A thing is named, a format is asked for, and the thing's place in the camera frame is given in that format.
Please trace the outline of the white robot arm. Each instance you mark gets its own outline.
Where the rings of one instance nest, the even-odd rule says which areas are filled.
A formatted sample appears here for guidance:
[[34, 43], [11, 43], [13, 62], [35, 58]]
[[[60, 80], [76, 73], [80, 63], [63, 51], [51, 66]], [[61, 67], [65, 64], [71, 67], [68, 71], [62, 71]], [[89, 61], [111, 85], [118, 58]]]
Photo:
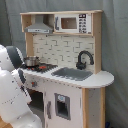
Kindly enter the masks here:
[[13, 128], [42, 128], [41, 119], [29, 108], [29, 93], [21, 51], [15, 46], [0, 45], [0, 117]]

